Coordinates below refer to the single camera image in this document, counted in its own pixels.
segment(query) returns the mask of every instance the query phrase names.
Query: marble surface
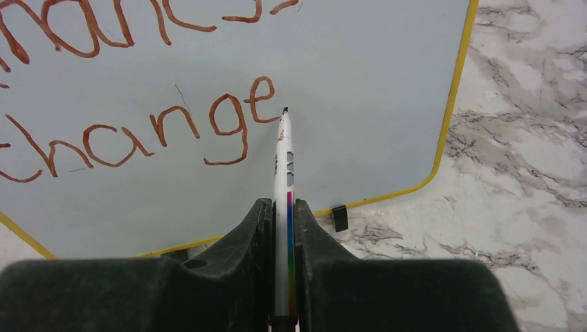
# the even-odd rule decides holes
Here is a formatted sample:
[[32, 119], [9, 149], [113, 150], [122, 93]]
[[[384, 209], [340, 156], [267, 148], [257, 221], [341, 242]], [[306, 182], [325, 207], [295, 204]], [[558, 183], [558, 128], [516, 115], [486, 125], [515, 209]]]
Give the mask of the marble surface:
[[[361, 258], [481, 261], [522, 331], [587, 331], [585, 100], [587, 1], [481, 0], [437, 176], [320, 223]], [[2, 226], [0, 268], [29, 257]]]

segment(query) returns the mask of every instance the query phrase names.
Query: red handwriting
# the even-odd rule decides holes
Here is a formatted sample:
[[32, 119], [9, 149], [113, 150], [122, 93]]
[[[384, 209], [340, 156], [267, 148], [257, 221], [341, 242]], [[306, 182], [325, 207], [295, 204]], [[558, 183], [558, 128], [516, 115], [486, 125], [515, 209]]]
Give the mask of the red handwriting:
[[[79, 5], [81, 13], [84, 15], [88, 33], [92, 41], [93, 48], [91, 50], [78, 50], [74, 48], [72, 45], [68, 44], [66, 41], [64, 41], [61, 37], [57, 36], [51, 30], [51, 27], [49, 26], [48, 22], [49, 10], [51, 9], [51, 7], [56, 6], [59, 3], [65, 1], [76, 2]], [[10, 51], [12, 52], [12, 54], [22, 63], [29, 64], [30, 58], [28, 56], [28, 53], [24, 50], [22, 45], [16, 40], [14, 35], [12, 35], [10, 30], [8, 30], [8, 27], [4, 24], [4, 20], [1, 14], [1, 11], [4, 8], [7, 8], [11, 5], [16, 5], [22, 8], [22, 10], [24, 10], [24, 12], [39, 26], [39, 28], [41, 28], [41, 30], [47, 36], [47, 38], [49, 38], [49, 40], [51, 40], [51, 42], [53, 42], [53, 44], [55, 45], [55, 50], [59, 51], [62, 48], [65, 48], [67, 51], [79, 57], [92, 58], [98, 55], [98, 53], [100, 52], [100, 41], [111, 47], [128, 48], [134, 45], [134, 40], [132, 39], [130, 28], [127, 23], [120, 1], [121, 0], [112, 0], [112, 3], [114, 4], [114, 11], [116, 13], [116, 17], [118, 18], [118, 24], [120, 25], [120, 29], [122, 30], [123, 37], [126, 41], [125, 43], [112, 41], [108, 37], [106, 37], [106, 35], [102, 32], [98, 25], [98, 20], [96, 19], [96, 15], [93, 12], [89, 0], [45, 0], [45, 2], [43, 2], [40, 16], [37, 15], [32, 9], [30, 9], [30, 7], [22, 0], [3, 0], [2, 2], [0, 2], [0, 32], [2, 32], [2, 35], [6, 38], [6, 41], [10, 47]], [[192, 24], [177, 19], [171, 8], [170, 0], [161, 1], [167, 18], [173, 24], [176, 24], [182, 28], [196, 30], [203, 33], [211, 33], [216, 31], [216, 26], [199, 26], [197, 24]], [[159, 5], [159, 0], [150, 0], [150, 3], [152, 4], [153, 9], [155, 11], [155, 16], [157, 19], [157, 25], [159, 27], [159, 34], [161, 35], [161, 39], [165, 44], [171, 45], [171, 40], [167, 34], [167, 30], [165, 29], [165, 17], [163, 16], [163, 11], [161, 9], [161, 6]], [[294, 6], [296, 4], [298, 4], [298, 0], [283, 1], [282, 3], [279, 3], [273, 9], [271, 9], [269, 13], [272, 15], [276, 15], [281, 10], [284, 10], [285, 8]], [[253, 16], [223, 16], [222, 19], [224, 21], [243, 22], [251, 24], [259, 22], [261, 15], [262, 1], [255, 0], [255, 14]], [[0, 66], [5, 72], [10, 72], [10, 67], [1, 58]], [[7, 89], [8, 87], [9, 86], [6, 84], [0, 84], [0, 88]]]
[[[269, 87], [269, 93], [267, 95], [257, 95], [257, 89], [258, 89], [261, 82], [266, 82], [267, 86]], [[271, 99], [273, 97], [273, 95], [275, 95], [275, 87], [273, 86], [273, 82], [271, 81], [271, 79], [269, 77], [261, 76], [261, 77], [254, 80], [254, 82], [251, 86], [250, 93], [249, 93], [249, 98], [243, 100], [243, 102], [250, 104], [251, 115], [253, 116], [253, 120], [255, 122], [269, 123], [269, 122], [272, 122], [272, 121], [277, 120], [279, 118], [279, 117], [274, 117], [274, 118], [270, 118], [270, 119], [261, 119], [261, 118], [259, 118], [259, 115], [257, 114], [256, 104], [260, 101]], [[216, 110], [218, 109], [218, 106], [222, 102], [227, 101], [227, 100], [230, 100], [230, 102], [233, 104], [233, 108], [234, 108], [235, 113], [238, 117], [238, 126], [236, 127], [236, 129], [231, 130], [231, 131], [222, 131], [218, 128], [218, 124], [216, 123], [215, 115], [216, 115]], [[155, 134], [157, 135], [162, 147], [167, 147], [167, 145], [168, 145], [167, 142], [165, 141], [165, 132], [163, 130], [163, 120], [165, 119], [165, 117], [167, 115], [171, 114], [174, 111], [180, 111], [183, 114], [183, 116], [186, 119], [186, 122], [187, 122], [191, 132], [193, 133], [194, 137], [196, 139], [200, 138], [200, 134], [196, 128], [196, 125], [194, 123], [194, 120], [192, 119], [192, 116], [190, 115], [190, 112], [188, 112], [188, 110], [184, 109], [181, 106], [173, 106], [173, 107], [170, 107], [170, 108], [160, 112], [160, 114], [157, 117], [155, 117], [152, 114], [149, 116], [151, 125], [153, 126], [153, 130], [155, 131]], [[83, 144], [85, 152], [82, 151], [80, 148], [76, 147], [75, 145], [72, 145], [69, 142], [65, 142], [63, 140], [52, 140], [48, 144], [49, 155], [47, 155], [47, 154], [45, 154], [43, 149], [41, 149], [41, 147], [37, 144], [37, 142], [35, 142], [35, 140], [33, 140], [33, 137], [31, 136], [31, 134], [24, 128], [24, 126], [22, 124], [20, 124], [18, 121], [16, 121], [9, 114], [6, 114], [6, 118], [20, 131], [20, 133], [25, 138], [25, 140], [28, 142], [28, 144], [37, 152], [37, 154], [39, 154], [39, 156], [41, 157], [41, 159], [44, 161], [45, 165], [47, 166], [49, 172], [55, 178], [58, 177], [57, 170], [55, 168], [55, 155], [56, 155], [58, 145], [60, 145], [62, 147], [67, 147], [67, 148], [73, 150], [75, 153], [77, 153], [80, 156], [83, 163], [90, 169], [94, 168], [90, 159], [95, 161], [96, 163], [104, 165], [104, 166], [120, 167], [123, 164], [125, 164], [135, 154], [136, 150], [139, 150], [146, 157], [149, 157], [149, 156], [152, 156], [155, 154], [154, 152], [149, 152], [143, 146], [143, 144], [138, 140], [138, 138], [129, 129], [127, 129], [125, 127], [121, 127], [120, 129], [121, 129], [122, 133], [127, 138], [129, 138], [132, 142], [131, 151], [122, 160], [120, 160], [118, 162], [105, 161], [94, 154], [92, 147], [91, 147], [91, 144], [90, 144], [90, 135], [93, 131], [99, 130], [99, 129], [100, 130], [106, 129], [108, 131], [111, 131], [112, 133], [118, 133], [118, 130], [117, 130], [117, 128], [115, 128], [113, 126], [109, 126], [107, 124], [93, 124], [90, 127], [86, 128], [82, 134], [82, 144]], [[249, 152], [249, 144], [247, 143], [248, 129], [246, 126], [246, 121], [244, 118], [244, 114], [243, 114], [243, 110], [242, 110], [240, 101], [234, 95], [231, 95], [228, 93], [224, 94], [223, 96], [219, 97], [218, 99], [216, 99], [213, 102], [212, 106], [210, 107], [208, 119], [210, 121], [210, 125], [214, 129], [215, 134], [218, 136], [232, 136], [237, 133], [241, 133], [241, 135], [242, 135], [241, 136], [242, 153], [236, 159], [228, 160], [228, 161], [209, 161], [207, 158], [204, 158], [204, 163], [206, 165], [211, 165], [211, 166], [233, 165], [235, 163], [240, 163], [243, 160], [245, 160], [246, 156]], [[0, 144], [0, 149], [10, 148], [10, 147], [11, 147], [10, 143], [1, 143]], [[42, 172], [43, 171], [41, 169], [39, 169], [32, 176], [30, 176], [28, 178], [23, 178], [23, 179], [15, 178], [15, 177], [10, 176], [7, 173], [2, 172], [2, 171], [0, 171], [0, 176], [3, 176], [4, 178], [8, 179], [9, 181], [13, 181], [16, 183], [28, 183], [28, 182], [31, 182], [31, 181], [35, 180], [36, 178], [38, 178], [42, 174]]]

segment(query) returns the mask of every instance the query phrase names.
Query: yellow border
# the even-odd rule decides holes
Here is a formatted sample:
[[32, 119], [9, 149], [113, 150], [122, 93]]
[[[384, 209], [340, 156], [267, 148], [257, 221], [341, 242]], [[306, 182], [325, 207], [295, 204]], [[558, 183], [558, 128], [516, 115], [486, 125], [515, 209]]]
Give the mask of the yellow border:
[[[444, 118], [442, 120], [442, 130], [440, 131], [440, 137], [438, 138], [438, 146], [436, 149], [436, 155], [434, 157], [434, 166], [432, 167], [432, 172], [426, 177], [424, 182], [420, 183], [419, 185], [400, 190], [398, 192], [392, 192], [390, 194], [385, 194], [381, 196], [372, 197], [370, 199], [363, 199], [362, 201], [349, 203], [347, 204], [347, 208], [355, 208], [356, 206], [369, 204], [377, 201], [381, 201], [384, 199], [390, 199], [392, 197], [401, 196], [405, 194], [409, 194], [411, 192], [415, 192], [418, 189], [422, 189], [423, 186], [427, 185], [432, 181], [436, 173], [438, 172], [438, 167], [440, 166], [440, 159], [442, 157], [442, 153], [444, 151], [444, 142], [446, 141], [446, 134], [449, 132], [449, 125], [451, 124], [451, 116], [453, 114], [453, 107], [455, 106], [455, 101], [457, 97], [458, 87], [460, 83], [460, 77], [462, 75], [462, 68], [464, 66], [464, 59], [467, 56], [467, 48], [469, 47], [469, 40], [471, 39], [471, 33], [473, 32], [473, 23], [475, 22], [475, 16], [477, 14], [477, 7], [479, 6], [479, 0], [470, 0], [469, 1], [469, 9], [467, 10], [467, 17], [464, 20], [464, 28], [462, 31], [462, 37], [460, 40], [459, 51], [457, 54], [457, 61], [455, 64], [455, 70], [453, 72], [453, 80], [451, 83], [451, 90], [449, 92], [449, 100], [446, 104], [446, 109], [444, 110]], [[332, 212], [332, 209], [322, 210], [314, 213], [315, 216], [323, 216], [325, 214], [329, 214]], [[32, 238], [27, 232], [25, 232], [22, 228], [20, 228], [16, 223], [11, 221], [6, 215], [0, 212], [0, 222], [2, 222], [9, 230], [13, 233], [18, 235], [23, 241], [25, 241], [29, 246], [33, 247], [39, 254], [43, 255], [43, 257], [47, 259], [54, 259], [55, 256], [51, 254], [45, 247], [41, 246], [40, 243], [36, 242], [34, 238]], [[171, 248], [155, 250], [148, 252], [146, 254], [136, 255], [134, 257], [149, 257], [154, 255], [161, 255], [167, 252], [183, 250], [195, 246], [201, 246], [206, 243], [218, 241], [222, 236], [212, 237], [209, 239], [199, 240], [196, 242], [185, 243], [180, 246], [175, 246]]]

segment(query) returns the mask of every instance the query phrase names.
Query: whiteboard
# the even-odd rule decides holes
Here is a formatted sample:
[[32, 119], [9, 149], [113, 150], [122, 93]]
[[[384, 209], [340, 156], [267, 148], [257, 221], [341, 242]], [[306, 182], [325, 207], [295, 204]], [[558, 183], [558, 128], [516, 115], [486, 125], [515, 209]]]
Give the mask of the whiteboard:
[[296, 196], [313, 211], [417, 187], [469, 7], [44, 2], [0, 3], [0, 216], [63, 258], [229, 232], [272, 197], [283, 107]]

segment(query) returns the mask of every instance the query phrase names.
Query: pen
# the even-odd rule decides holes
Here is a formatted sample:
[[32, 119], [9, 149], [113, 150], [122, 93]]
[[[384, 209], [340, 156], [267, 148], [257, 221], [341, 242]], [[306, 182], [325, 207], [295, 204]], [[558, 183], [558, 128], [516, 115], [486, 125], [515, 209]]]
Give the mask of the pen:
[[269, 323], [273, 332], [295, 331], [296, 272], [294, 263], [294, 153], [287, 107], [279, 120], [273, 197], [275, 229], [275, 274], [273, 310]]

